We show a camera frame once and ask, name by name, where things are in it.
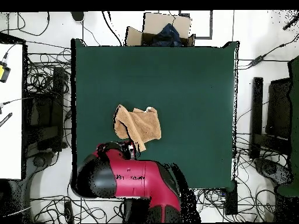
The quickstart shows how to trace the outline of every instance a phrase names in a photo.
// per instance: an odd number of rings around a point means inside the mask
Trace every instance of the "towel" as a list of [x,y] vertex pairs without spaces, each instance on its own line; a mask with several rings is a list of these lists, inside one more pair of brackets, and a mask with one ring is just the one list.
[[119,105],[114,115],[114,130],[121,139],[131,138],[140,152],[146,150],[146,142],[161,138],[158,113],[153,107],[145,111],[134,108],[131,113]]

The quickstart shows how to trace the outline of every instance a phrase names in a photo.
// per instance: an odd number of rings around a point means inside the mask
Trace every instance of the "white desk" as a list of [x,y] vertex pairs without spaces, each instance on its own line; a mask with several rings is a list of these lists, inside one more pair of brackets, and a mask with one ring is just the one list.
[[[0,60],[11,46],[0,44]],[[10,49],[6,63],[11,71],[7,81],[0,82],[0,103],[22,98],[21,44]],[[21,179],[22,104],[22,100],[7,104],[0,114],[2,121],[12,113],[12,117],[0,127],[0,179]]]

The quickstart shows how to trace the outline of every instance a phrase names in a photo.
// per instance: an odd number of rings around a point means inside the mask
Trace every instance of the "cardboard box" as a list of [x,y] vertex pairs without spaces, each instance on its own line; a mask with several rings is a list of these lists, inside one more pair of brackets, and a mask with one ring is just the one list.
[[132,27],[127,27],[125,44],[127,46],[149,44],[152,38],[160,33],[168,23],[172,24],[176,31],[178,31],[180,40],[185,47],[194,46],[195,34],[188,37],[191,18],[160,13],[144,13],[142,32]]

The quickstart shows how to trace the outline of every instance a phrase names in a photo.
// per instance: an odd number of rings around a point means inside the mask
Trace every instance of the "green mat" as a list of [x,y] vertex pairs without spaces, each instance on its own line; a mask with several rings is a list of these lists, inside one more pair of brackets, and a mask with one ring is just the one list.
[[162,138],[139,159],[176,163],[191,188],[231,186],[234,58],[215,47],[76,47],[77,162],[99,143],[120,141],[122,104],[155,107]]

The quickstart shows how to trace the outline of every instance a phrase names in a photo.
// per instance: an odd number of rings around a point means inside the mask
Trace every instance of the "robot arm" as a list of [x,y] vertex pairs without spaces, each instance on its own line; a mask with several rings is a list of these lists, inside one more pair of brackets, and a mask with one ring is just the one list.
[[131,159],[115,143],[85,159],[71,188],[87,198],[149,198],[148,223],[182,221],[179,193],[170,173],[158,162]]

